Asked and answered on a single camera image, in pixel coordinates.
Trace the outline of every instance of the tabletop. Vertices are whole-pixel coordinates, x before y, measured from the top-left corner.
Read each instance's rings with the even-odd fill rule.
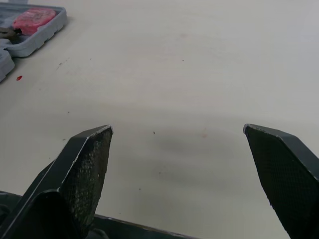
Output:
[[[319,154],[319,2],[30,0],[68,23],[0,83],[0,189],[111,124],[98,214],[203,239],[287,239],[245,123]]]

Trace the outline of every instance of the white table surface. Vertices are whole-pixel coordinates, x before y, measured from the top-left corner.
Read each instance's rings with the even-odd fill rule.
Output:
[[[111,124],[97,213],[203,239],[288,238],[242,127],[319,154],[318,1],[29,3],[64,6],[69,23],[0,83],[1,190],[23,194],[64,139]]]

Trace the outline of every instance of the gray plastic tray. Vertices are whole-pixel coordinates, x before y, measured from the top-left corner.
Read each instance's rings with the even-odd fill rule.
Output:
[[[19,41],[14,43],[0,39],[0,81],[14,68],[11,57],[29,56],[66,24],[66,10],[63,7],[0,2],[0,27],[11,28],[18,15],[33,7],[50,8],[55,10],[57,15],[46,25],[39,27],[32,36],[19,36]]]

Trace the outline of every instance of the red object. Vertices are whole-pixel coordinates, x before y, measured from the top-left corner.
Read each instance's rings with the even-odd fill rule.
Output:
[[[49,8],[30,8],[20,14],[14,21],[13,27],[19,28],[23,35],[31,36],[38,31],[38,27],[46,25],[56,16],[56,12]]]

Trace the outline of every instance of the textured grip pad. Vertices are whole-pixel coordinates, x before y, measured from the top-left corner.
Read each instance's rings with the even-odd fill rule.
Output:
[[[80,235],[87,235],[104,183],[112,130],[88,138],[61,188]]]
[[[246,125],[260,183],[292,239],[314,238],[319,219],[318,158],[295,136]]]

